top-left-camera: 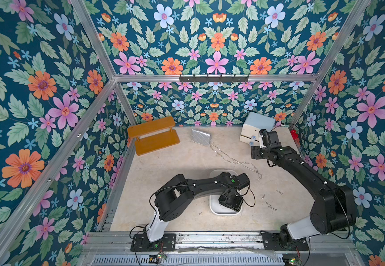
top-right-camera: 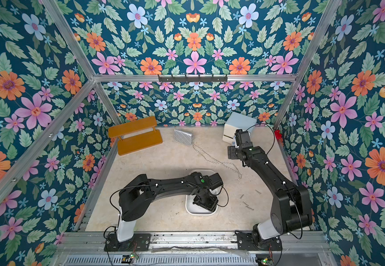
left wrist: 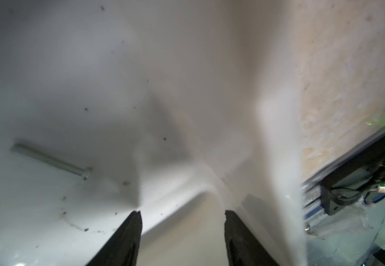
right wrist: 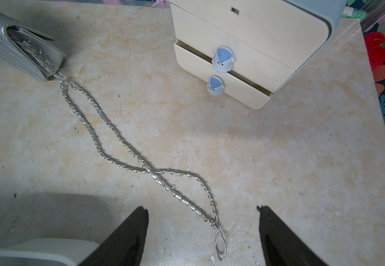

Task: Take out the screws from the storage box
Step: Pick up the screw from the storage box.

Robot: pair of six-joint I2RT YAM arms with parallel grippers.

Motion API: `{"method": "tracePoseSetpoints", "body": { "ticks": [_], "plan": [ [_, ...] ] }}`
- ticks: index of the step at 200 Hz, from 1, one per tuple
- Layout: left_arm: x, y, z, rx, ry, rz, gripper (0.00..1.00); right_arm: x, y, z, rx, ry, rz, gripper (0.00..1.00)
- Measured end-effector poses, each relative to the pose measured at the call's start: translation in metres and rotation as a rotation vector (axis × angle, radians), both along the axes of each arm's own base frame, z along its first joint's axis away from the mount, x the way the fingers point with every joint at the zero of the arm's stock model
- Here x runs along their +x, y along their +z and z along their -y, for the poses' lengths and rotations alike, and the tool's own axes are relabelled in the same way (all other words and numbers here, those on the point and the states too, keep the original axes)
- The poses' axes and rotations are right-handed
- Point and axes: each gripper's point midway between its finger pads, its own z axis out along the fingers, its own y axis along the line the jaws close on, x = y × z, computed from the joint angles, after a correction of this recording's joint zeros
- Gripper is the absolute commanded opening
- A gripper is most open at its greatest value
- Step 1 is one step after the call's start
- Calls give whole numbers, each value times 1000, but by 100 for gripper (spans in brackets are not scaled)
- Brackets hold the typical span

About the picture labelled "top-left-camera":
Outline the white plastic storage tray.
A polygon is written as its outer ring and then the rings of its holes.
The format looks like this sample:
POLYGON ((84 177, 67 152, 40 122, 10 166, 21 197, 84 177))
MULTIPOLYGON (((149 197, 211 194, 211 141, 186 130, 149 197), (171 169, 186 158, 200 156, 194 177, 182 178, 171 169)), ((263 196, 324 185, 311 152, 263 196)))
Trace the white plastic storage tray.
MULTIPOLYGON (((213 170, 211 173, 210 173, 210 177, 216 177, 218 176, 219 174, 223 173, 223 172, 227 172, 231 175, 235 175, 237 176, 237 173, 233 170, 227 170, 227 169, 216 169, 216 170, 213 170)), ((214 214, 214 215, 217 215, 217 216, 237 216, 239 214, 242 213, 243 211, 243 206, 240 207, 240 210, 239 211, 234 211, 230 208, 227 208, 225 206, 222 206, 220 203, 219 203, 219 198, 220 198, 220 195, 211 195, 209 197, 209 206, 210 206, 210 210, 211 212, 214 214)))

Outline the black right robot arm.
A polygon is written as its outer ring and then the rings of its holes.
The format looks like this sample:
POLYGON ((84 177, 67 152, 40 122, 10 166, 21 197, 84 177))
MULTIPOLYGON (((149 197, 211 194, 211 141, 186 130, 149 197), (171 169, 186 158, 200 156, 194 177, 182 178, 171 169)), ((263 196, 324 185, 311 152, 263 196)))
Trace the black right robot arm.
POLYGON ((308 216, 281 227, 279 239, 283 245, 344 228, 351 233, 357 217, 352 189, 319 174, 292 147, 283 146, 275 131, 259 131, 259 146, 251 147, 251 157, 266 160, 269 167, 277 166, 290 173, 314 200, 308 216))

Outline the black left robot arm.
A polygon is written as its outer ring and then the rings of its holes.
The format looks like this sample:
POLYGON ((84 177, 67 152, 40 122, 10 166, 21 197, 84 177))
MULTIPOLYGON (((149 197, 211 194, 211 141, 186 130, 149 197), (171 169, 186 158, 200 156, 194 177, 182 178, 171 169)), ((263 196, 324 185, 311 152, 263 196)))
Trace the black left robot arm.
POLYGON ((246 174, 222 172, 200 180, 185 178, 183 174, 176 175, 153 193, 155 200, 150 205, 154 210, 154 218, 145 230, 148 241, 162 239, 168 223, 178 218, 197 198, 216 196, 220 206, 238 213, 244 203, 240 190, 250 188, 250 185, 246 174))

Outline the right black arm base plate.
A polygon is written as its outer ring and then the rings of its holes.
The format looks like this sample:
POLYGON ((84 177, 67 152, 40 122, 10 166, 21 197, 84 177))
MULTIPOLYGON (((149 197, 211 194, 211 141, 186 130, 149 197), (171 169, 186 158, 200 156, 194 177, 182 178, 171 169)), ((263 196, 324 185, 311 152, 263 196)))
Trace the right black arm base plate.
POLYGON ((310 247, 305 238, 299 240, 292 240, 288 242, 283 239, 279 233, 269 232, 269 231, 260 231, 262 237, 263 247, 266 250, 275 250, 275 251, 309 251, 310 247))

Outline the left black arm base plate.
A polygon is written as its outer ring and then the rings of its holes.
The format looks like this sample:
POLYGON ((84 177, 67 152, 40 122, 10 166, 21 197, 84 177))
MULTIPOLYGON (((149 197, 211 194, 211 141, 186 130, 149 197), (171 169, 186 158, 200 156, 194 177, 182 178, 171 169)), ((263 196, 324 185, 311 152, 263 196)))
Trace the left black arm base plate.
POLYGON ((138 232, 133 236, 130 250, 132 252, 169 252, 174 251, 176 245, 176 234, 165 233, 163 238, 151 242, 147 234, 144 232, 138 232))

